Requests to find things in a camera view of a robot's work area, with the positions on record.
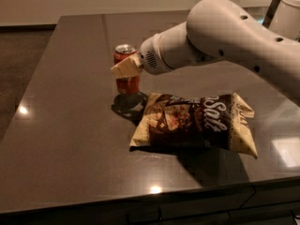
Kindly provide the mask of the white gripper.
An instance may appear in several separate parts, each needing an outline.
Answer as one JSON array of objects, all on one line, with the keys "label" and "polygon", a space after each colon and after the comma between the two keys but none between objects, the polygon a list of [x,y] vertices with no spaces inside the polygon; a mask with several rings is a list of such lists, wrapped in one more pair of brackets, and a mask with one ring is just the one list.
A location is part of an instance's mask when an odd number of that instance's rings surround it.
[{"label": "white gripper", "polygon": [[152,75],[159,75],[174,70],[171,65],[173,45],[165,32],[155,34],[145,40],[140,49],[139,58],[133,54],[111,68],[116,79],[137,77],[141,73],[141,65]]}]

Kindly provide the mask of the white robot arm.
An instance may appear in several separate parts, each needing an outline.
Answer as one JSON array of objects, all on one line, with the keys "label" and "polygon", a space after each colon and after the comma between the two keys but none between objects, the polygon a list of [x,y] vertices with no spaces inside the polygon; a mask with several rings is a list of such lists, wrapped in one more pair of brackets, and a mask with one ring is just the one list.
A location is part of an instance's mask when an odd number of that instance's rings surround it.
[{"label": "white robot arm", "polygon": [[300,43],[260,25],[230,0],[202,0],[187,20],[155,34],[112,67],[117,79],[158,75],[218,60],[240,65],[300,104]]}]

